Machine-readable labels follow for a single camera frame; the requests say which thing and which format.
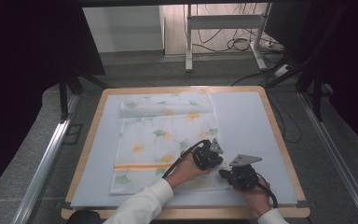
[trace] wooden floor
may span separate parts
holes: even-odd
[[[262,14],[266,3],[253,4],[201,4],[192,5],[192,15],[239,15],[239,14]],[[186,53],[186,17],[187,5],[174,5],[163,7],[165,16],[165,54],[183,55]],[[255,38],[247,30],[194,30],[192,32],[193,52],[194,53],[216,53],[235,52],[237,50],[227,50],[232,45],[230,40],[234,38]],[[272,40],[269,36],[263,35],[267,40]],[[237,49],[248,49],[249,43],[239,42],[235,45]]]

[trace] person's left hand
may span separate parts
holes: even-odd
[[[173,170],[173,172],[165,177],[165,180],[170,184],[172,189],[175,189],[179,185],[186,181],[192,180],[200,175],[208,175],[211,169],[202,171],[193,160],[193,156],[190,152]]]

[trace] white desk frame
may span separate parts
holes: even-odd
[[[218,15],[218,16],[192,16],[191,5],[187,5],[187,43],[186,43],[186,71],[193,71],[193,52],[191,31],[211,29],[257,29],[255,41],[250,43],[252,52],[260,70],[267,70],[263,57],[258,50],[260,38],[266,25],[271,3],[259,15]]]

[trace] person's arm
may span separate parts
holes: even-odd
[[[259,178],[259,183],[264,187],[268,187],[269,184],[263,179]],[[269,196],[262,189],[255,187],[251,190],[239,190],[235,189],[248,205],[259,215],[257,222],[259,224],[287,224],[283,219],[278,209],[272,209],[269,204]]]
[[[103,224],[149,223],[161,213],[162,206],[173,198],[173,190],[176,187],[209,173],[209,169],[200,170],[193,157],[188,155],[165,179],[160,179],[151,187],[132,195]]]

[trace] metal frame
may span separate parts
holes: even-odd
[[[299,93],[298,96],[301,99],[302,104],[306,108],[306,111],[310,117],[310,121],[315,127],[316,132],[319,134],[332,162],[336,166],[336,169],[342,179],[342,182],[344,182],[348,193],[351,195],[354,203],[358,208],[358,182],[351,173],[351,170],[348,167],[347,163],[344,161],[341,154],[339,153],[338,148],[334,144],[334,141],[330,137],[328,131],[325,129],[324,124],[319,121],[319,119],[313,113],[312,102],[310,101],[308,95],[303,92]]]
[[[258,68],[262,71],[267,70],[266,64],[258,49],[258,45],[260,44],[264,26],[266,25],[270,5],[271,3],[267,4],[266,10],[261,15],[224,16],[191,16],[191,5],[187,5],[186,71],[193,71],[191,31],[208,29],[257,29],[255,41],[252,41],[250,46]]]
[[[42,161],[39,163],[37,170],[34,174],[34,177],[25,192],[24,197],[22,198],[19,209],[16,212],[16,215],[13,218],[11,223],[13,224],[22,224],[28,221],[29,216],[34,209],[34,204],[39,196],[41,189],[43,188],[46,178],[48,177],[48,172],[50,171],[51,165],[55,160],[57,152],[60,148],[63,136],[68,128],[69,122],[75,112],[75,107],[79,99],[78,95],[73,95],[69,105],[68,105],[68,117],[63,122],[60,122],[51,137],[51,140],[48,144],[48,148],[45,151],[45,154],[42,158]]]

